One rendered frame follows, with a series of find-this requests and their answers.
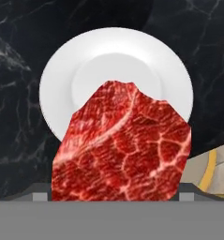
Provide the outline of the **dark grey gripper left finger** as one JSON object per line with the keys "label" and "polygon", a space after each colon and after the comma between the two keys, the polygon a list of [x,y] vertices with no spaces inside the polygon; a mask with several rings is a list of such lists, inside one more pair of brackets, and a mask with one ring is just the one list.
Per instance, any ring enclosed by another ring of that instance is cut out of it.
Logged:
{"label": "dark grey gripper left finger", "polygon": [[11,198],[18,202],[47,202],[50,198],[51,185],[35,183],[22,193],[16,194]]}

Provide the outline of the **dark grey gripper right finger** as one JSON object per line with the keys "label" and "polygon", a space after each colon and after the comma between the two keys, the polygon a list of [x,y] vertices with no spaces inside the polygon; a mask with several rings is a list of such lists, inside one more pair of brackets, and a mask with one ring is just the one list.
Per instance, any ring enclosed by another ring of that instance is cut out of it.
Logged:
{"label": "dark grey gripper right finger", "polygon": [[221,198],[205,193],[191,183],[181,183],[178,189],[178,200],[180,202],[206,202],[221,201]]}

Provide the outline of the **raw red marbled steak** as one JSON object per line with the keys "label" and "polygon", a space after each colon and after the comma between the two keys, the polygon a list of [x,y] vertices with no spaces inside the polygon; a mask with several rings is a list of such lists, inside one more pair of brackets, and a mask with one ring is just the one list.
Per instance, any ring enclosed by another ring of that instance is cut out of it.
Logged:
{"label": "raw red marbled steak", "polygon": [[54,201],[168,201],[191,127],[165,100],[107,81],[71,117],[52,163]]}

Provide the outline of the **beige tray with yellow rim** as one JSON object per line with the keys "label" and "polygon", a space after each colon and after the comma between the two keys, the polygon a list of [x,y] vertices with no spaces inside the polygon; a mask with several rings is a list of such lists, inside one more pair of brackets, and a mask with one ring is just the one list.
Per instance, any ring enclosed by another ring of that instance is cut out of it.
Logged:
{"label": "beige tray with yellow rim", "polygon": [[191,183],[224,201],[224,144],[189,159],[181,183]]}

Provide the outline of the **round white plate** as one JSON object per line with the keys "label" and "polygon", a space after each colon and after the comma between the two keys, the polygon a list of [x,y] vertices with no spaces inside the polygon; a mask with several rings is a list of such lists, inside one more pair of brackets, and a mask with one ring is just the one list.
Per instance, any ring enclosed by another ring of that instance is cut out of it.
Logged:
{"label": "round white plate", "polygon": [[42,72],[40,108],[58,140],[64,138],[71,115],[107,80],[133,82],[148,97],[165,99],[186,121],[190,118],[192,82],[170,47],[141,31],[99,28],[62,45]]}

